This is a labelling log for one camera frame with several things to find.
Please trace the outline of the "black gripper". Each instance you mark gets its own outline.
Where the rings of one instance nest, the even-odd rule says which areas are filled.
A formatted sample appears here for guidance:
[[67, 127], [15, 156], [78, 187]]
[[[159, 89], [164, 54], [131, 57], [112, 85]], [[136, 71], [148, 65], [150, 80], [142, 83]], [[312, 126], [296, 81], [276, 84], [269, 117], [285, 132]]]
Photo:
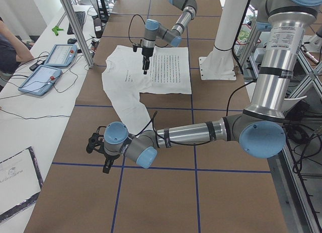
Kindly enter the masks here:
[[153, 56], [153, 47], [142, 46], [141, 54], [143, 55], [143, 59], [142, 59], [143, 74], [147, 74], [147, 71], [149, 70], [149, 66], [150, 66], [149, 57]]
[[110, 155], [107, 153], [104, 153], [104, 156], [106, 158], [104, 166], [103, 166], [103, 173], [108, 174], [110, 172], [110, 169], [113, 165], [113, 161], [118, 159], [120, 157], [119, 154], [116, 155]]

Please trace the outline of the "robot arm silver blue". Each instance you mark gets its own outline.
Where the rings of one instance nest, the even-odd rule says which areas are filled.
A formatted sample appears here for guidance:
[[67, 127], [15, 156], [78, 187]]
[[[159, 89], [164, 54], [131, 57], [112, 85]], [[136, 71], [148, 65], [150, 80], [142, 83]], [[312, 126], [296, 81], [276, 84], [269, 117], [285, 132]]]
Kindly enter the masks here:
[[257, 158], [278, 154], [286, 143], [281, 124], [282, 106], [306, 27], [317, 17], [321, 0], [260, 0], [258, 19], [270, 26], [270, 37], [249, 106], [241, 114], [180, 127], [156, 130], [150, 119], [137, 134], [122, 122], [110, 123], [100, 140], [99, 151], [109, 173], [114, 160], [125, 157], [149, 168], [157, 149], [173, 145], [197, 146], [216, 140], [237, 141]]
[[149, 70], [150, 58], [153, 56], [156, 39], [160, 38], [170, 46], [178, 47], [182, 41], [184, 30], [197, 14], [196, 0], [169, 0], [169, 3], [182, 11], [171, 28], [165, 27], [161, 22], [154, 19], [148, 19], [145, 22], [144, 37], [139, 45], [143, 56], [142, 70], [144, 74], [147, 74]]

